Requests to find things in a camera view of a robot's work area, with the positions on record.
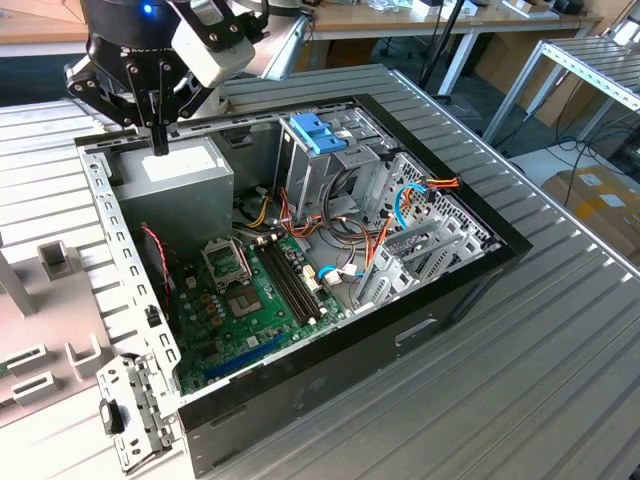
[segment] ram slot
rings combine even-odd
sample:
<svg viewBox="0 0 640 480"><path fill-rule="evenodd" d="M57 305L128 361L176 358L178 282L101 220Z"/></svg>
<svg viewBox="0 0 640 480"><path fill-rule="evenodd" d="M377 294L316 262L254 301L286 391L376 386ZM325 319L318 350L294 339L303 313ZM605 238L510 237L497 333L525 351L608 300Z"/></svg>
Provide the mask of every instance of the ram slot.
<svg viewBox="0 0 640 480"><path fill-rule="evenodd" d="M307 317L308 318L314 317L316 319L319 319L320 309L318 308L318 305L316 305L315 300L309 293L309 290L307 289L307 287L303 285L302 280L300 280L300 277L298 276L298 274L296 274L295 270L291 267L291 264L289 264L289 261L284 256L284 253L282 252L280 247L278 247L277 245L274 245L272 248L273 248L273 259L278 264L280 270L285 274L287 283L289 283L291 287L294 289L297 295L296 298L298 298L304 305L305 313L307 314Z"/></svg>
<svg viewBox="0 0 640 480"><path fill-rule="evenodd" d="M258 249L256 250L256 255L258 257L258 260L260 260L260 263L262 263L262 266L266 270L267 274L269 275L269 278L271 278L271 281L278 289L278 292L280 293L280 295L282 295L285 302L293 312L298 323L301 325L306 325L308 323L308 317L305 317L304 309L298 303L295 294L284 281L284 277L280 273L273 260L269 257L269 254L263 249Z"/></svg>

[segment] red cable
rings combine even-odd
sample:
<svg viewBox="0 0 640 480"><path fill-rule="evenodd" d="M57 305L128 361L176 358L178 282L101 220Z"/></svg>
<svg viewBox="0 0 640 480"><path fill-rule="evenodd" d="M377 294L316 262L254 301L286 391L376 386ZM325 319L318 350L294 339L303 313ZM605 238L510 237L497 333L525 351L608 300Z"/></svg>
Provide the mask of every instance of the red cable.
<svg viewBox="0 0 640 480"><path fill-rule="evenodd" d="M156 247L158 247L158 251L160 252L160 259L162 260L162 270L164 273L164 291L167 295L166 298L166 302L167 302L167 308L169 308L169 269L167 268L167 257L165 257L164 255L164 248L162 247L162 242L160 242L160 239L158 238L158 236L153 233L153 231L149 228L149 227L145 227L144 225L141 225L140 228L142 228L142 230L144 230L144 232L149 235L153 241L156 244Z"/></svg>

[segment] blue cable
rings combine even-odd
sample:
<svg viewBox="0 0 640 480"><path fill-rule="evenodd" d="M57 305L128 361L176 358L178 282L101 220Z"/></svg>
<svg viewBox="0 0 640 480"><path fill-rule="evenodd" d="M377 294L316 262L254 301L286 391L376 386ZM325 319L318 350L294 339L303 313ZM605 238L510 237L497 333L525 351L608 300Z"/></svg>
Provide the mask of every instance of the blue cable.
<svg viewBox="0 0 640 480"><path fill-rule="evenodd" d="M406 230L409 227L407 225L407 222L404 221L404 217L402 216L402 211L400 210L400 199L402 197L402 192L404 192L408 188L412 188L414 190L417 190L418 192L422 193L423 195L425 193L427 193L427 189L425 187L423 187L422 185L418 185L417 183L409 183L409 184L403 186L400 190L398 190L398 193L396 194L396 201L393 204L393 211L394 211L394 213L396 215L396 219L398 220L398 223L400 224L400 226L402 227L403 230Z"/></svg>
<svg viewBox="0 0 640 480"><path fill-rule="evenodd" d="M332 270L335 270L336 268L338 267L336 267L335 265L327 265L326 267L322 267L318 272L318 280L322 280L322 277L324 277L327 273L331 272Z"/></svg>

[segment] motherboard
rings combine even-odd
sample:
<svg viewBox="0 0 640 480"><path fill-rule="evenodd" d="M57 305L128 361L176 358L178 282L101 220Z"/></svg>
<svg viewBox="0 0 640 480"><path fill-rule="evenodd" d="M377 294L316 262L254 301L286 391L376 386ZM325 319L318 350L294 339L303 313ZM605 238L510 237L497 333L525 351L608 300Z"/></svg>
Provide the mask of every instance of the motherboard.
<svg viewBox="0 0 640 480"><path fill-rule="evenodd" d="M177 373L183 394L344 318L338 302L313 279L295 239L244 248L246 266L235 254L242 247L221 244L205 248L206 261L172 272L170 325L182 353ZM242 275L245 270L250 278ZM285 280L287 271L293 276ZM220 282L234 272L241 274L238 281Z"/></svg>

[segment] green motherboard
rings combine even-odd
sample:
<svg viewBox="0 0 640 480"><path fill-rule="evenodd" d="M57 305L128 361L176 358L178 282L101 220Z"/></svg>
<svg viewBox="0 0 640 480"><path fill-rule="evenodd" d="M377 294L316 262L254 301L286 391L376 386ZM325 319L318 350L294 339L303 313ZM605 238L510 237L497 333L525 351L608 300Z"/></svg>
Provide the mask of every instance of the green motherboard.
<svg viewBox="0 0 640 480"><path fill-rule="evenodd" d="M192 393L344 318L324 288L313 292L304 283L307 279L302 269L306 267L308 273L310 266L295 240L285 237L276 246L295 264L292 272L322 314L310 322L300 321L286 295L279 291L284 289L280 279L267 273L270 269L265 264L270 261L257 249L246 249L251 279L230 284L224 291L216 289L204 260L172 272L176 289L170 301L169 324L182 354L177 373L183 393ZM221 265L224 273L235 269L226 253L208 260Z"/></svg>

